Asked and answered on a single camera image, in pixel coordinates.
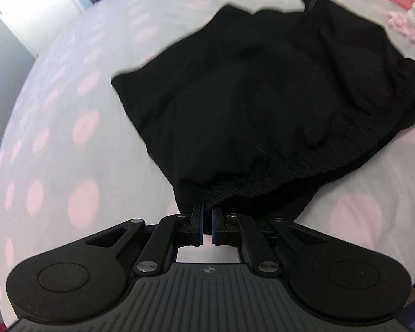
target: ribbed gray surface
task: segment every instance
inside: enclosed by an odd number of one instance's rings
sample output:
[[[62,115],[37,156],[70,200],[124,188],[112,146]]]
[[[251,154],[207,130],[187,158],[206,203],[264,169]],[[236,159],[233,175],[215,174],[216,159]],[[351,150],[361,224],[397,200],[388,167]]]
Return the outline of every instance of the ribbed gray surface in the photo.
[[[174,263],[162,276],[140,279],[120,305],[92,321],[45,326],[21,320],[12,329],[13,332],[408,331],[396,320],[368,327],[346,327],[319,320],[296,305],[279,280],[257,277],[246,265],[184,263]]]

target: silver screw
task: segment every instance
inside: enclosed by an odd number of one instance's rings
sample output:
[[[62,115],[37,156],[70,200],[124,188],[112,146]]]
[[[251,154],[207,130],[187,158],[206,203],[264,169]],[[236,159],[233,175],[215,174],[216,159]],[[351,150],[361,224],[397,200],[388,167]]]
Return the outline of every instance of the silver screw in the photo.
[[[141,261],[137,263],[137,269],[141,272],[153,272],[158,268],[154,261]]]
[[[258,269],[262,272],[271,273],[277,272],[280,269],[280,266],[274,261],[264,261],[258,265]]]

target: white bed sheet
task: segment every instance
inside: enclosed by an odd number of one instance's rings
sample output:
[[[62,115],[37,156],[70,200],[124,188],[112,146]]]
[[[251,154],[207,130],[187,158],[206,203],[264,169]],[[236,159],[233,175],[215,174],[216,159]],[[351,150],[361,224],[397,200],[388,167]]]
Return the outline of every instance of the white bed sheet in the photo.
[[[38,58],[0,150],[0,308],[8,325],[15,315],[5,282],[20,261],[133,217],[153,224],[177,211],[111,77],[200,28],[229,1],[302,8],[300,0],[102,0]],[[399,10],[387,0],[338,1],[381,24]],[[415,59],[415,46],[388,32]],[[321,188],[297,222],[397,259],[415,282],[415,127]],[[221,248],[198,252],[187,248],[179,258],[232,258]]]

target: bed sheet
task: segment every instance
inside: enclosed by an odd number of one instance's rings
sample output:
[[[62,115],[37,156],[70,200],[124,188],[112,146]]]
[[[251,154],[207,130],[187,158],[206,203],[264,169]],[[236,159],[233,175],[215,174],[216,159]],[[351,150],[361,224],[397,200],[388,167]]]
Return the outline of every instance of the bed sheet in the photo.
[[[385,24],[387,0],[336,0]],[[102,0],[37,59],[0,150],[0,308],[20,261],[133,217],[175,213],[171,185],[126,117],[111,77],[145,64],[221,5],[302,9],[300,0]],[[415,46],[387,30],[415,59]],[[402,263],[415,282],[415,126],[362,168],[322,187],[297,222]],[[180,260],[230,261],[231,247],[186,247]]]

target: polka dot bed sheet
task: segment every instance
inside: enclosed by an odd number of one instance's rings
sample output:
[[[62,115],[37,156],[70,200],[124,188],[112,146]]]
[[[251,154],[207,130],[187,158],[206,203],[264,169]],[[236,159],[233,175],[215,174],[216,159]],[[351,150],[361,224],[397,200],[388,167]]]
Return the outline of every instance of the polka dot bed sheet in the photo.
[[[383,25],[399,10],[388,0],[336,1]],[[37,59],[0,149],[0,308],[8,325],[15,315],[5,282],[20,261],[130,218],[155,224],[177,212],[111,77],[202,27],[226,2],[302,8],[300,0],[102,0]],[[415,59],[414,45],[387,32]],[[322,187],[297,222],[395,258],[415,282],[415,126]],[[212,246],[179,253],[186,261],[225,256],[229,249]]]

